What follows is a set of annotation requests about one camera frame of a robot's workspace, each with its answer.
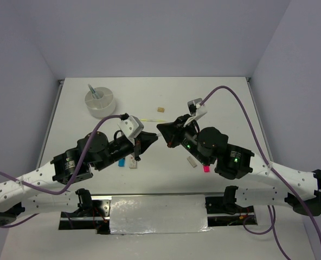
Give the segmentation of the thin yellow highlighter pen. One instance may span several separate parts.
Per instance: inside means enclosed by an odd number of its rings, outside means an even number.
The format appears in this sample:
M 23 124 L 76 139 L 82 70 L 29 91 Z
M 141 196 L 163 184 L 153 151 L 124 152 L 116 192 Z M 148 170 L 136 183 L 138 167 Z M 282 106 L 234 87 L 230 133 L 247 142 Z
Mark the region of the thin yellow highlighter pen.
M 165 120 L 156 120 L 156 119 L 140 119 L 142 122 L 158 122 L 158 123 L 164 123 Z

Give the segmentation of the small tan eraser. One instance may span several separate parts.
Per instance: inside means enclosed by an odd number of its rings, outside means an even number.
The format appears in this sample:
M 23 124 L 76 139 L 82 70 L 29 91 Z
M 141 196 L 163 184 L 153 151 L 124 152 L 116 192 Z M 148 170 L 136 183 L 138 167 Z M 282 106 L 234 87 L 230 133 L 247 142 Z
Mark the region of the small tan eraser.
M 158 107 L 158 108 L 157 108 L 157 112 L 164 113 L 164 108 Z

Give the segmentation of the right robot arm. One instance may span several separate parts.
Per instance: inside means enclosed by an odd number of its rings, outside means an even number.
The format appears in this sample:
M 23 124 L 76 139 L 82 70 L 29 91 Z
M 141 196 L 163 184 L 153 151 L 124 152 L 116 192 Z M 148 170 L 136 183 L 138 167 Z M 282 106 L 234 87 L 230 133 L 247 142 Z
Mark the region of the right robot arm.
M 169 148 L 184 147 L 202 165 L 215 165 L 214 172 L 228 180 L 253 181 L 265 188 L 227 186 L 223 207 L 235 212 L 239 207 L 257 205 L 289 206 L 300 215 L 321 214 L 321 170 L 304 172 L 266 163 L 263 158 L 240 146 L 229 144 L 228 136 L 215 127 L 198 129 L 189 115 L 174 122 L 160 123 L 157 129 Z

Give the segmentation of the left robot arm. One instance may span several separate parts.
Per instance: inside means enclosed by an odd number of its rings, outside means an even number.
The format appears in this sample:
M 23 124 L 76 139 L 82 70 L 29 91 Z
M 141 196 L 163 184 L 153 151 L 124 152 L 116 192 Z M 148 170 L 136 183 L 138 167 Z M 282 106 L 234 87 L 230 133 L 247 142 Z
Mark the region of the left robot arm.
M 157 140 L 157 134 L 144 131 L 134 142 L 124 135 L 109 141 L 102 132 L 90 133 L 42 167 L 17 178 L 8 177 L 0 183 L 0 227 L 17 226 L 17 218 L 30 219 L 39 213 L 89 215 L 97 209 L 90 191 L 70 191 L 69 187 L 92 178 L 93 170 L 101 171 L 128 155 L 139 157 Z

